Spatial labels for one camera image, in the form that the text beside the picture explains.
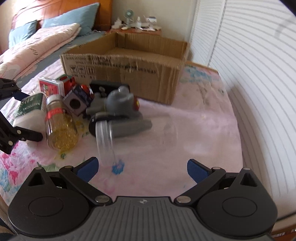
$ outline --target triangular cutout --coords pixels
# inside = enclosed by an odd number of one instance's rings
[[[29,186],[43,185],[45,182],[40,173],[36,173],[29,182]]]
[[[257,187],[256,182],[254,181],[254,179],[252,178],[252,176],[249,173],[245,173],[245,175],[241,181],[241,185]]]

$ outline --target silver screw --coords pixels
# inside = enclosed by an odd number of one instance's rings
[[[177,202],[178,203],[189,203],[189,202],[191,202],[191,198],[188,196],[179,196],[179,197],[177,197]]]
[[[95,198],[95,201],[98,202],[98,203],[106,203],[106,202],[109,202],[110,198],[108,196],[105,196],[105,195],[101,195],[101,196],[97,196]]]

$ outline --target nightstand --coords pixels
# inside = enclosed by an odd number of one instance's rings
[[[161,30],[156,30],[156,31],[146,31],[146,30],[140,30],[138,28],[129,28],[127,30],[122,30],[121,28],[118,29],[110,29],[109,33],[138,33],[138,34],[151,34],[151,35],[162,35]]]

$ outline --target floral tablecloth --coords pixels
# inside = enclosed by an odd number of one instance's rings
[[[26,84],[28,94],[39,92],[39,76],[57,78],[63,74],[56,61]],[[13,121],[19,102],[11,99],[1,109]],[[100,167],[90,184],[113,199],[116,196],[170,196],[175,198],[195,185],[188,176],[186,164],[194,158],[209,167],[220,166],[229,172],[242,168],[242,154],[237,121],[223,83],[217,72],[188,63],[177,86],[171,106],[140,100],[140,111],[166,113],[178,132],[173,150],[133,155],[122,160],[121,170],[110,175]],[[76,119],[80,140],[64,153],[49,149],[46,140],[39,143],[20,141],[12,153],[0,152],[0,195],[9,204],[26,177],[35,167],[57,171],[65,165],[76,166],[92,156],[98,156],[95,137],[88,131],[88,122]]]

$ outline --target pillow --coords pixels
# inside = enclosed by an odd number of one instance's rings
[[[9,48],[15,46],[19,42],[22,42],[30,38],[34,33],[36,33],[37,20],[33,22],[26,23],[23,26],[12,29],[8,36],[8,46]]]
[[[93,3],[84,7],[73,9],[55,18],[48,18],[43,21],[43,28],[79,23],[81,30],[78,36],[91,33],[96,19],[99,3]]]

